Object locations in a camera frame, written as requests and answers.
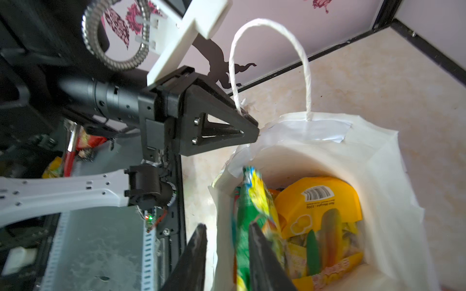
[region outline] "white plastic bracket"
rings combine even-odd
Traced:
[[[151,15],[151,23],[158,19],[158,27],[151,26],[149,33],[149,40],[155,42],[151,51],[160,57],[147,74],[148,86],[178,68],[198,34],[210,39],[232,6],[231,0],[193,0],[181,19],[163,0],[151,1],[168,17]]]

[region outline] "pink wall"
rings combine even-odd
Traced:
[[[233,6],[212,40],[221,48],[223,61],[228,61],[230,46],[236,31],[254,18],[269,18],[286,26],[302,43],[308,55],[344,42],[370,30],[382,0],[233,0]],[[124,18],[127,7],[134,0],[122,0],[114,9]],[[326,7],[313,7],[313,4]],[[110,38],[107,52],[112,58],[128,58],[137,50],[135,34],[130,31],[128,49],[106,26]],[[246,71],[237,73],[238,83],[243,85],[276,72],[298,61],[291,44],[270,28],[257,27],[247,31],[237,46],[236,61],[240,65],[254,63]],[[157,60],[150,54],[140,68],[149,70]],[[194,67],[197,72],[210,71],[208,60],[191,47],[182,65]]]
[[[466,0],[403,0],[396,18],[466,69]]]

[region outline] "black trim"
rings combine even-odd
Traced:
[[[391,24],[395,18],[402,0],[384,0],[372,29],[383,29]]]
[[[417,35],[398,19],[394,19],[391,27],[398,32],[403,38],[417,47],[421,52],[428,56],[433,62],[449,72],[455,79],[466,86],[466,71],[452,61],[449,57],[441,53],[425,39]]]
[[[50,250],[52,248],[53,238],[55,236],[55,231],[58,225],[58,220],[60,218],[60,213],[46,215],[41,218],[33,218],[30,221],[34,220],[32,224],[36,221],[42,221],[41,226],[36,226],[40,232],[43,234],[34,233],[31,237],[22,237],[21,241],[17,242],[16,246],[22,247],[32,247],[34,246],[37,249],[37,255],[34,263],[31,265],[21,268],[18,272],[1,276],[0,277],[0,288],[1,290],[32,290],[36,285],[36,282],[40,282],[40,278],[44,276],[45,269],[47,267],[47,261],[49,257]],[[27,224],[19,227],[23,230],[29,229]],[[8,255],[7,250],[3,250],[2,256]]]
[[[170,182],[176,186],[177,197],[175,202],[168,207],[168,215],[155,230],[156,238],[160,240],[162,247],[163,245],[165,246],[163,255],[155,259],[160,270],[159,273],[165,280],[175,270],[175,266],[177,266],[186,248],[185,198],[183,193],[181,156],[170,151],[168,153],[168,161],[170,162],[167,168],[158,168],[159,176],[162,182]],[[155,209],[155,216],[162,216],[164,211],[161,208]],[[163,233],[165,229],[170,230],[168,236]],[[164,283],[164,281],[159,280],[155,289],[160,290]]]
[[[355,42],[355,41],[358,41],[358,40],[363,39],[363,38],[365,38],[365,37],[367,37],[367,36],[369,36],[369,35],[371,35],[371,34],[374,34],[374,33],[376,33],[377,31],[379,31],[379,30],[370,30],[370,31],[368,31],[368,32],[365,32],[365,33],[363,33],[363,34],[360,34],[360,35],[358,35],[357,37],[354,37],[354,38],[352,38],[352,39],[350,39],[350,40],[348,40],[348,41],[346,41],[346,42],[344,42],[344,43],[337,44],[337,45],[335,45],[335,46],[333,46],[333,47],[331,47],[331,48],[328,48],[328,49],[326,49],[326,50],[324,50],[324,51],[322,51],[322,52],[320,52],[320,53],[317,53],[317,54],[315,54],[315,55],[312,55],[312,56],[308,57],[308,61],[313,61],[313,60],[318,59],[318,58],[320,58],[320,57],[322,57],[322,56],[325,56],[326,54],[329,54],[329,53],[331,53],[331,52],[333,52],[333,51],[336,51],[336,50],[339,49],[339,48],[345,47],[345,46],[347,46],[347,45],[349,45],[349,44],[351,44],[351,43],[353,43],[353,42]],[[244,91],[244,90],[246,90],[246,89],[249,89],[249,88],[251,88],[251,87],[254,87],[254,86],[256,86],[256,85],[259,85],[259,84],[261,84],[262,82],[265,82],[265,81],[270,80],[270,79],[272,79],[272,78],[274,78],[274,77],[276,77],[276,76],[279,76],[279,75],[281,75],[281,74],[283,74],[283,73],[286,73],[286,72],[288,72],[288,71],[291,71],[292,69],[297,68],[297,67],[299,67],[299,66],[301,66],[301,65],[302,65],[302,62],[297,62],[297,63],[295,63],[295,64],[293,64],[293,65],[291,65],[291,66],[289,66],[289,67],[286,67],[286,68],[284,68],[284,69],[281,69],[281,70],[278,71],[278,72],[275,72],[275,73],[273,73],[273,74],[270,74],[270,75],[268,75],[268,76],[265,76],[265,77],[263,77],[263,78],[261,78],[261,79],[255,81],[255,82],[252,82],[252,83],[250,83],[250,84],[247,84],[247,85],[245,85],[245,86],[242,86],[241,88],[238,89],[238,92],[242,92],[242,91]]]

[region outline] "white metal frame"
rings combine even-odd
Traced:
[[[28,218],[99,206],[128,206],[124,170],[80,177],[0,177],[0,227]]]

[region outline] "marble countertop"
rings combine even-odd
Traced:
[[[313,111],[360,115],[399,144],[440,282],[466,289],[466,88],[388,28],[310,63]],[[240,93],[261,128],[305,111],[302,67]],[[205,290],[216,265],[217,209],[207,186],[235,147],[183,157],[186,233],[207,225]]]

